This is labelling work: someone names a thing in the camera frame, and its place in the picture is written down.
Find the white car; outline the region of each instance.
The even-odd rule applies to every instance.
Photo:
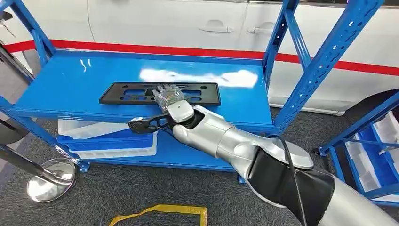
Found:
[[[152,46],[168,53],[184,47],[198,53],[238,58],[262,57],[280,3],[211,0],[23,0],[46,35],[54,40]],[[311,56],[327,37],[345,5],[301,3],[295,13]],[[7,12],[14,15],[11,9]],[[361,100],[399,88],[399,8],[382,6],[348,48],[304,110],[341,115]],[[5,44],[31,40],[18,18],[0,29]],[[87,43],[74,43],[85,49]],[[283,106],[302,75],[286,34],[274,64],[268,93]],[[21,62],[25,59],[15,53]]]

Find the transparent robotic hand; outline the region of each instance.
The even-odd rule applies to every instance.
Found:
[[[152,92],[155,96],[155,101],[162,109],[162,112],[166,112],[169,105],[185,100],[183,92],[176,85],[158,85],[158,90],[159,91],[153,90]]]

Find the storage bin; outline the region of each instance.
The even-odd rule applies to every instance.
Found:
[[[89,139],[72,139],[61,135],[57,139],[81,159],[148,156],[157,153],[157,132],[133,134],[127,129]]]
[[[87,139],[128,129],[127,123],[108,123],[79,120],[58,120],[58,134],[73,139]]]
[[[399,144],[399,123],[392,111],[374,123],[374,128],[382,142]]]
[[[356,134],[354,139],[358,140],[359,135]],[[380,188],[381,184],[378,181],[374,166],[363,145],[357,142],[345,142],[345,146],[358,172],[359,181],[362,184],[363,190],[368,192]]]

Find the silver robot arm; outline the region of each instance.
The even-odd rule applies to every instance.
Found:
[[[288,208],[304,225],[296,184],[279,139],[237,129],[224,118],[184,99],[164,105],[161,117],[172,124],[183,144],[221,158],[234,167],[263,201]],[[149,121],[129,123],[135,132],[149,132]],[[388,214],[328,172],[313,166],[309,154],[287,142],[308,226],[398,226]]]

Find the gray carpet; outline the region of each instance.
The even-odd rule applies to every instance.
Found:
[[[311,153],[318,167],[331,169],[331,162],[312,153],[350,124],[347,117],[300,113],[285,132],[286,140]],[[54,121],[39,121],[54,132]],[[57,153],[31,134],[17,150],[42,163]],[[39,204],[26,194],[29,175],[12,166],[0,174],[1,226],[104,226],[116,215],[137,213],[156,204],[177,204],[208,208],[209,226],[296,226],[300,225],[287,209],[279,209],[258,199],[237,174],[187,169],[92,165],[80,173],[76,186],[61,199]],[[384,208],[396,220],[395,208]],[[122,221],[118,226],[194,226],[196,215],[147,213]]]

